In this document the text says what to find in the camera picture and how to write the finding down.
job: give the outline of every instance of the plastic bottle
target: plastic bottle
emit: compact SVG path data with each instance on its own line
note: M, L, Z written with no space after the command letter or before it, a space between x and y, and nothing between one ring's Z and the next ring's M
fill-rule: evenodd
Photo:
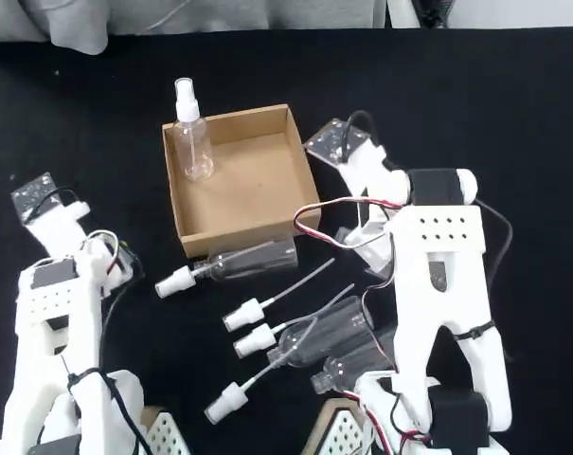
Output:
M199 273L200 277L210 277L215 282L224 282L297 266L295 240L293 237L287 237L261 244L259 247L211 254L207 260L195 263L194 271L202 270Z
M216 282L224 282L268 270L294 268L297 265L298 256L292 237L270 240L237 251L212 254L205 261L195 263L193 270L188 265L177 268L169 277L155 284L155 292L160 299L164 299L195 286L196 278L212 278Z
M214 172L212 145L206 121L200 117L198 101L193 93L193 81L181 78L175 81L174 86L178 121L172 126L171 134L179 164L189 180L209 178Z
M352 391L355 381L365 372L390 370L393 364L393 337L396 326L384 328L378 335L381 346L391 360L386 359L377 349L373 339L346 354L330 356L324 362L324 370L312 376L315 393L329 390Z
M372 324L370 315L368 323ZM286 329L276 348L267 352L270 363L286 354L312 322L304 320ZM347 297L337 302L318 318L313 330L292 353L286 364L302 368L331 354L345 352L371 339L358 297Z

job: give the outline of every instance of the spray bottle cap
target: spray bottle cap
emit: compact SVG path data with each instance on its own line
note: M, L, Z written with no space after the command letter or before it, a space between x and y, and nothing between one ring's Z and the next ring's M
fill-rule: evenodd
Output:
M179 121L192 122L200 118L200 107L193 93L193 81L190 78L177 79L176 88L176 117Z

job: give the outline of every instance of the black tabletop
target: black tabletop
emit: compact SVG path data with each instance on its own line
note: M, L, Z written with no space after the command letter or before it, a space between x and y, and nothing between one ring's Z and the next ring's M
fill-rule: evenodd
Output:
M147 270L115 314L112 370L136 373L150 405L170 408L196 454L298 453L327 396L310 369L268 374L250 403L213 427L204 408L231 381L262 368L238 360L221 316L269 297L330 256L333 270L270 312L276 323L371 279L355 255L297 240L295 272L234 284L204 282L160 301L152 284L185 263L173 225L160 125L174 115L173 81L195 80L205 115L289 103L305 139L330 118L367 109L394 161L459 167L509 217L513 246L492 291L492 315L513 356L512 453L573 441L573 28L517 31L275 31L112 40L92 58L51 45L0 45L0 434L12 387L16 281L43 251L9 194L52 172L127 240ZM310 159L322 199L346 194ZM352 226L353 208L321 227ZM503 227L485 215L489 250ZM393 310L387 291L374 298ZM436 350L444 380L469 379L459 356Z

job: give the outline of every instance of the white plastic panel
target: white plastic panel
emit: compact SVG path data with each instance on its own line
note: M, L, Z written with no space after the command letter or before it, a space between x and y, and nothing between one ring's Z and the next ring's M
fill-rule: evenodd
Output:
M160 412L147 433L147 442L156 455L189 455L189 449L169 412Z
M362 429L350 410L339 410L334 416L318 455L351 455L362 444Z

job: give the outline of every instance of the clear plastic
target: clear plastic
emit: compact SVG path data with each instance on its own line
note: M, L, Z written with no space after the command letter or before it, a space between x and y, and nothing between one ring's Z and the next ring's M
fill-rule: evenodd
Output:
M214 172L214 162L204 118L178 121L172 126L171 133L185 177L192 181L209 178Z
M302 320L287 328L279 338L278 346L267 353L269 362L288 353L311 323L311 319ZM287 365L307 367L327 355L350 351L370 339L360 299L347 297L317 318L313 330L288 356Z
M251 247L246 250L211 254L205 261L194 265L199 276L210 277L216 282L248 277L269 271L279 271L298 266L295 239L287 237Z
M329 390L352 391L355 381L366 372L391 370L393 364L393 337L396 326L384 328L377 338L390 360L385 358L377 349L374 340L368 342L346 354L330 356L324 362L322 372L312 376L315 393L326 393Z

